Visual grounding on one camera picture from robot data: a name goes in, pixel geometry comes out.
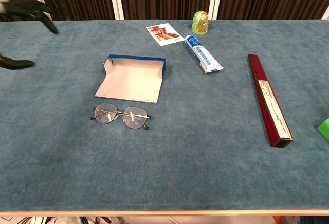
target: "green object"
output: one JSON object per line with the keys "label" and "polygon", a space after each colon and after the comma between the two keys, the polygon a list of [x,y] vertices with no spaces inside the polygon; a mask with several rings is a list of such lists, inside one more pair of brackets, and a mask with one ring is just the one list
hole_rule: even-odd
{"label": "green object", "polygon": [[196,34],[205,34],[208,32],[208,14],[199,11],[194,14],[192,29]]}
{"label": "green object", "polygon": [[329,140],[329,118],[326,119],[319,125],[318,131],[327,139]]}

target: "long red box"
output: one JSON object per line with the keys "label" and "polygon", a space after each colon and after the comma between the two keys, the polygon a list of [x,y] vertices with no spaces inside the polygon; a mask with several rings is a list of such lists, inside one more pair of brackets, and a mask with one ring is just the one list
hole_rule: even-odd
{"label": "long red box", "polygon": [[259,57],[255,54],[249,54],[248,58],[270,145],[279,148],[286,147],[293,140],[293,136],[277,97],[267,79]]}

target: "blue tablecloth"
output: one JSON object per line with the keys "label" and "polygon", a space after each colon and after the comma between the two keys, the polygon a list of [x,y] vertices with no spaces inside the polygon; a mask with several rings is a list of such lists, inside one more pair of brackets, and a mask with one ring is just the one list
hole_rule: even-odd
{"label": "blue tablecloth", "polygon": [[[204,74],[168,21],[1,22],[0,210],[329,208],[328,21],[211,21],[196,37],[224,66]],[[182,35],[191,21],[169,21]],[[158,104],[94,97],[110,54],[167,59]],[[247,56],[257,54],[294,141],[271,148]],[[140,106],[149,131],[89,119],[99,102]]]}

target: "table edge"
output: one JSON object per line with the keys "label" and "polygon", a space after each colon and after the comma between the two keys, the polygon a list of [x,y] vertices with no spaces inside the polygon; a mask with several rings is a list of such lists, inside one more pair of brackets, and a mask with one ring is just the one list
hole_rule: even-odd
{"label": "table edge", "polygon": [[0,211],[0,217],[33,216],[329,216],[329,209]]}

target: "blue and white tube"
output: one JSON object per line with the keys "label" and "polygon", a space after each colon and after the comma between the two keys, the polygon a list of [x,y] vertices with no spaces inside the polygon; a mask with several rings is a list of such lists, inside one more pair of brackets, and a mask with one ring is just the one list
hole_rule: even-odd
{"label": "blue and white tube", "polygon": [[209,53],[194,36],[185,37],[185,44],[199,62],[205,73],[223,70],[223,66]]}

